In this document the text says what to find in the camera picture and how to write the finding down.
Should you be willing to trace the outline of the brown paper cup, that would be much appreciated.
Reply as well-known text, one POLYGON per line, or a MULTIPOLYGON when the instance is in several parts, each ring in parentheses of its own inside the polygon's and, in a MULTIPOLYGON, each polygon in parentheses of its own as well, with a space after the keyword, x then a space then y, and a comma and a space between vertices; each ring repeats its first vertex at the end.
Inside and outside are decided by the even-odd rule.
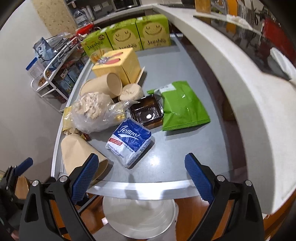
POLYGON ((82 166, 90 154, 96 154, 99 160, 98 169, 93 180, 96 180, 101 176, 108 166, 107 157, 78 134, 71 134, 63 138, 61 142, 61 151, 65 173, 67 174, 70 174, 76 167, 82 166))
POLYGON ((86 93, 100 92, 116 98, 122 94, 122 83, 115 73, 108 73, 100 77, 86 81, 79 92, 80 96, 86 93))

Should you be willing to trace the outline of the gold snack wrapper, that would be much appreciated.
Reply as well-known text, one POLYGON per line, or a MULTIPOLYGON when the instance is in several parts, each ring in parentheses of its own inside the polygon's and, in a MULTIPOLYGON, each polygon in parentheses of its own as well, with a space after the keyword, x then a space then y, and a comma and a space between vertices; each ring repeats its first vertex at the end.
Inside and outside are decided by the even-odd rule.
POLYGON ((63 119, 62 119, 63 127, 62 133, 66 136, 71 134, 78 134, 81 138, 86 141, 90 141, 91 138, 88 134, 81 132, 77 128, 75 128, 73 119, 72 119, 72 106, 66 107, 63 112, 63 119))

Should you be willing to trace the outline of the clear bag with paper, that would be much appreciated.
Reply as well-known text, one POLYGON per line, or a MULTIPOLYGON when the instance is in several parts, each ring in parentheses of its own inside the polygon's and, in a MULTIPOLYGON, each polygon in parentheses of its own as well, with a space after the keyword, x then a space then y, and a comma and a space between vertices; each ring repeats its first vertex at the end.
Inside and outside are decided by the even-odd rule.
POLYGON ((136 100, 115 103, 101 92, 83 94, 71 105, 73 125, 83 133, 101 132, 121 124, 127 118, 127 110, 136 103, 136 100))

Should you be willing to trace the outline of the blue white tissue pack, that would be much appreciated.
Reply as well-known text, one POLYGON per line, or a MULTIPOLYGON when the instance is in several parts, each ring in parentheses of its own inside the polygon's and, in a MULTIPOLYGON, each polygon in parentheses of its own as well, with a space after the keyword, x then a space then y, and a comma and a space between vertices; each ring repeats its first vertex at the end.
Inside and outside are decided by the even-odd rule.
POLYGON ((127 118, 113 132, 105 148, 110 150, 125 168, 130 168, 149 146, 151 138, 150 130, 127 118))

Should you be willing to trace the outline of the beige round paper lid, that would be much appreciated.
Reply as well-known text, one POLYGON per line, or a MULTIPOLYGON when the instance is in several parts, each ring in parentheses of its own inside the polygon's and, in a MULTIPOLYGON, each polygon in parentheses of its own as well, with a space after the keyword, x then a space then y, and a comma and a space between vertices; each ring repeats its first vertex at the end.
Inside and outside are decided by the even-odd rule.
POLYGON ((131 83, 123 87, 119 101, 124 100, 139 100, 144 97, 142 87, 136 83, 131 83))

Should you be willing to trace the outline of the green plastic bag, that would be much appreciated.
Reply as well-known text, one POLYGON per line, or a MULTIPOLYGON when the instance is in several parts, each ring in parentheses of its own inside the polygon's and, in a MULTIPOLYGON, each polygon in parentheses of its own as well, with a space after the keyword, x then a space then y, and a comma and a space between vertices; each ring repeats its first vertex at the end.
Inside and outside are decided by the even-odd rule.
POLYGON ((163 101, 163 131, 175 131, 210 123, 202 102, 186 81, 175 81, 163 87, 148 90, 163 101))

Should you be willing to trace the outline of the black square plastic tray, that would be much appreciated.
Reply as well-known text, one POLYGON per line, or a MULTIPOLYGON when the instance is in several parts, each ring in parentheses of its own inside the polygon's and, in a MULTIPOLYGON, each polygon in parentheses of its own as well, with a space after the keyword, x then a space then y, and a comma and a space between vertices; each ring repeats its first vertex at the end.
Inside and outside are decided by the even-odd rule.
POLYGON ((154 95, 148 95, 138 100, 129 108, 131 117, 143 126, 150 126, 162 122, 164 113, 154 95))

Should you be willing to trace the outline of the yellow cardboard box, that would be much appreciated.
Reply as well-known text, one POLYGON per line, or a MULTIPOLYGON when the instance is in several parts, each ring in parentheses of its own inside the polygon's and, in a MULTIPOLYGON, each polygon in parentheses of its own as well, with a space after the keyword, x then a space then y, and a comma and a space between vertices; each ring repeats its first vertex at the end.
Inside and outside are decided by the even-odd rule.
POLYGON ((143 69, 133 48, 113 50, 105 53, 92 67, 96 77, 115 73, 123 86, 138 84, 143 69))

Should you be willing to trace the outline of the white round trash bin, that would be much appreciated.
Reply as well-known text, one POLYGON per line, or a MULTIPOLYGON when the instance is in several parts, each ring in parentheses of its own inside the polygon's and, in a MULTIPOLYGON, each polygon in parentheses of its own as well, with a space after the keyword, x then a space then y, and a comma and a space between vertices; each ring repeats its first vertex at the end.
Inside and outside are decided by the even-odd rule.
POLYGON ((104 197, 103 213, 111 227, 128 238, 147 240, 163 234, 175 221, 176 205, 167 200, 104 197))

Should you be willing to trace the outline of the blue ziplock bag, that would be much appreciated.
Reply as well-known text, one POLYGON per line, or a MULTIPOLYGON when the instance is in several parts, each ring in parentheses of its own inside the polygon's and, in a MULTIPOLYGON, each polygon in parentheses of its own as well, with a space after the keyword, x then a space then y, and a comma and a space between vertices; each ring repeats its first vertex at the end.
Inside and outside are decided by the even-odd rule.
POLYGON ((53 49, 43 37, 33 45, 33 49, 35 51, 35 57, 39 59, 44 67, 47 67, 55 57, 53 49))

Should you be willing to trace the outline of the left Jagabee snack box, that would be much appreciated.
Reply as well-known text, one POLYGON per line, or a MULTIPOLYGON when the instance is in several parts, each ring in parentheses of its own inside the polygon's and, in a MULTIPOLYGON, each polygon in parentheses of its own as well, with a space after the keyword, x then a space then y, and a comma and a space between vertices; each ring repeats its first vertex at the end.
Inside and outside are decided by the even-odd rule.
POLYGON ((91 62, 95 64, 105 53, 112 51, 112 45, 106 34, 107 28, 90 33, 81 45, 91 62))

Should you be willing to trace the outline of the jagabee snack box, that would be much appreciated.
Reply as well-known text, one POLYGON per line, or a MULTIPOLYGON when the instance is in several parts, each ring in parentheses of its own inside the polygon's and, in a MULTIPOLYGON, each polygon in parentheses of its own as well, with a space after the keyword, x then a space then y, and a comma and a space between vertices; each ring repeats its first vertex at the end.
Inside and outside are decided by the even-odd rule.
POLYGON ((81 45, 91 62, 95 64, 105 53, 112 51, 112 45, 106 34, 107 28, 90 33, 81 45))
POLYGON ((144 50, 171 45, 169 23, 165 15, 141 16, 135 23, 144 50))
POLYGON ((127 48, 133 48, 134 51, 143 50, 136 25, 136 18, 108 26, 106 34, 114 50, 127 48))

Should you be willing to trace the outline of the middle Jagabee snack box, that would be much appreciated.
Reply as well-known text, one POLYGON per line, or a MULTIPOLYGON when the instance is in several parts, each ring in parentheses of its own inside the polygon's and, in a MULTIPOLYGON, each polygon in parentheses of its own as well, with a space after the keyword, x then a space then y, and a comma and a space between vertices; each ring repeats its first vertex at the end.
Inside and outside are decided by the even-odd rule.
POLYGON ((134 51, 143 50, 136 25, 136 18, 108 26, 106 34, 114 50, 127 48, 133 48, 134 51))

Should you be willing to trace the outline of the right Jagabee snack box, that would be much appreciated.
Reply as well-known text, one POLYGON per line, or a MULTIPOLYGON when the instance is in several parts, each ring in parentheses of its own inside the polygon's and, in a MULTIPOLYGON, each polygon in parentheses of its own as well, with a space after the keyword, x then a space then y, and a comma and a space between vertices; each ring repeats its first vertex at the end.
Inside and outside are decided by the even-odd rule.
POLYGON ((169 23, 165 15, 141 16, 135 23, 144 50, 171 45, 169 23))

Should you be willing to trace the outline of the red pot on counter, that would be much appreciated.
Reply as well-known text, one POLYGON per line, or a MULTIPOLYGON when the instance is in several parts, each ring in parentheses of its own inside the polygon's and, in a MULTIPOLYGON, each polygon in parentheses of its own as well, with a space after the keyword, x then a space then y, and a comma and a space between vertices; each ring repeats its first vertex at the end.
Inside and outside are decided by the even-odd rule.
POLYGON ((294 46, 278 23, 271 18, 265 18, 262 32, 264 37, 269 39, 292 64, 295 63, 294 46))

